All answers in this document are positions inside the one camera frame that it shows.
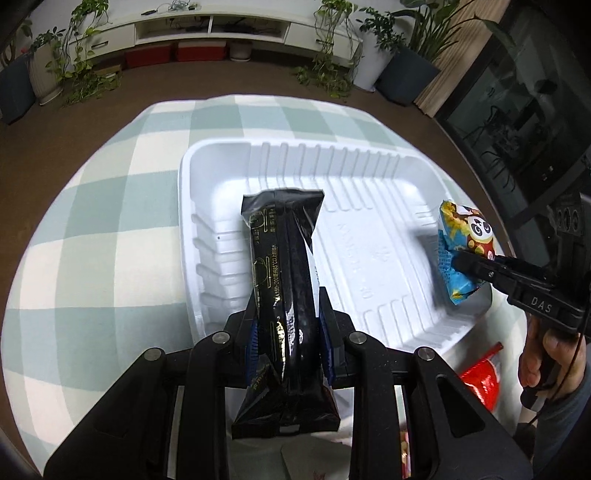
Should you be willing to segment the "person's right hand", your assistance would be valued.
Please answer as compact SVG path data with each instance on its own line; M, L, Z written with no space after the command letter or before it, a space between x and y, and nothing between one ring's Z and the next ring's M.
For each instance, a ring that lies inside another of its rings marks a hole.
M554 399L560 399L575 392L581 385L586 371L586 341L582 340L576 351L577 340L569 342L559 339L555 332L548 329L540 333L540 320L528 316L527 337L519 359L518 378L523 387L535 387L541 380L543 356L547 354L560 371L557 385L551 390Z

